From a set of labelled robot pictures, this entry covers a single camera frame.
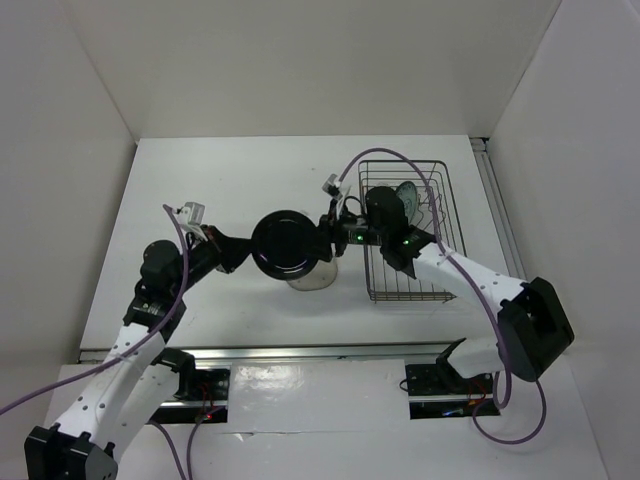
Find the blue patterned ceramic plate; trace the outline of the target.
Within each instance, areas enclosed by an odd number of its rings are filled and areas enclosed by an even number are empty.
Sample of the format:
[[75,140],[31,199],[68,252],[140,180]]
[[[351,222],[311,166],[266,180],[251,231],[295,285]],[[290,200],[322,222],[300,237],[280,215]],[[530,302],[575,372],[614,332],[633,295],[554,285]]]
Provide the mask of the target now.
[[411,222],[418,211],[420,199],[416,185],[411,181],[404,181],[395,189],[395,194],[403,204],[407,220]]

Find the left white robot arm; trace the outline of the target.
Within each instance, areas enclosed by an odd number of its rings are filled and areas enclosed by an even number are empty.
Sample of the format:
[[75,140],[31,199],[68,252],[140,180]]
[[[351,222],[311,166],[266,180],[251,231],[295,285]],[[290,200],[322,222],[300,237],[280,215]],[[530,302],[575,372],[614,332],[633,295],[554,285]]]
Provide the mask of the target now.
[[196,390],[192,355],[168,347],[186,306],[186,290],[214,270],[231,273],[250,240],[213,226],[192,243],[157,240],[142,255],[141,278],[109,354],[70,407],[24,443],[31,479],[114,479],[119,463],[159,406]]

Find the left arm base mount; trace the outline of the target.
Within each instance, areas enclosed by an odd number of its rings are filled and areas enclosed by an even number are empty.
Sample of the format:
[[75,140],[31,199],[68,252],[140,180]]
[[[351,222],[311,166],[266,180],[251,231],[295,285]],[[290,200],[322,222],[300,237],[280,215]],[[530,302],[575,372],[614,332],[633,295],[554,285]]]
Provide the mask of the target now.
[[230,374],[229,367],[195,370],[188,388],[163,402],[151,420],[162,425],[226,423]]

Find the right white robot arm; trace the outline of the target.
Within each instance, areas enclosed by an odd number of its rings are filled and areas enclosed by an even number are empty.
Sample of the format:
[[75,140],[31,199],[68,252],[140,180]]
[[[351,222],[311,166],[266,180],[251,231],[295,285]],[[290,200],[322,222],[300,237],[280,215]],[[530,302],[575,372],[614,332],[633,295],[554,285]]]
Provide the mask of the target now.
[[488,316],[493,337],[458,340],[440,355],[436,379],[444,390],[460,391],[471,378],[500,371],[533,383],[574,341],[547,280],[503,275],[453,250],[411,224],[402,200],[388,186],[367,193],[360,215],[346,208],[349,193],[340,183],[327,183],[323,190],[331,201],[318,225],[322,259],[342,255],[349,245],[375,246],[394,270],[435,284]]

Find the clear textured glass plate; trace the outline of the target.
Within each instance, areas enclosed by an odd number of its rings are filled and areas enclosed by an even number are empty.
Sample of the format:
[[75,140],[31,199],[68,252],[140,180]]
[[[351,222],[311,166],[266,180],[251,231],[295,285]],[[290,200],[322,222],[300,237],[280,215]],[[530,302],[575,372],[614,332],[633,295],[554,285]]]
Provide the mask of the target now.
[[384,188],[390,188],[393,191],[396,191],[398,188],[398,185],[399,185],[398,182],[378,181],[373,184],[372,188],[384,187]]

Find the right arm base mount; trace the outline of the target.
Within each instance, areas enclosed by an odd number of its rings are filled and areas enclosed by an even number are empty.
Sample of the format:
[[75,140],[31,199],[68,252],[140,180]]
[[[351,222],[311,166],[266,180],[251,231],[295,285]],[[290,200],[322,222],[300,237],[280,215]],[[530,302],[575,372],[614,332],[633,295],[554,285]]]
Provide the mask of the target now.
[[407,363],[399,388],[408,396],[411,420],[471,417],[476,407],[480,416],[499,416],[493,404],[493,376],[461,377],[440,359],[427,363]]

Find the black round plate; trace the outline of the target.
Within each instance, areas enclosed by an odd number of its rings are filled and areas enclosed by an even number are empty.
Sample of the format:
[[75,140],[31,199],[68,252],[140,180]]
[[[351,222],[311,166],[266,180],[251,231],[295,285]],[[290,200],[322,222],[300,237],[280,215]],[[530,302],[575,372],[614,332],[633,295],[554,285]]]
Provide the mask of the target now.
[[315,225],[293,210],[279,210],[262,218],[252,236],[252,257],[268,277],[298,280],[309,274],[318,259],[312,255]]

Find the smoky translucent square plate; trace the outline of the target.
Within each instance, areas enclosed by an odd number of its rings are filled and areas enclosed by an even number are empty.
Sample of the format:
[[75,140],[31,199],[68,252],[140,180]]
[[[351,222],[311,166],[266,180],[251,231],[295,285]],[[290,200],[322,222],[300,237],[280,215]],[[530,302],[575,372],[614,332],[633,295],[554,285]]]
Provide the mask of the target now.
[[336,281],[338,273],[336,259],[331,259],[329,262],[319,260],[308,274],[299,279],[287,280],[286,283],[300,292],[324,290]]

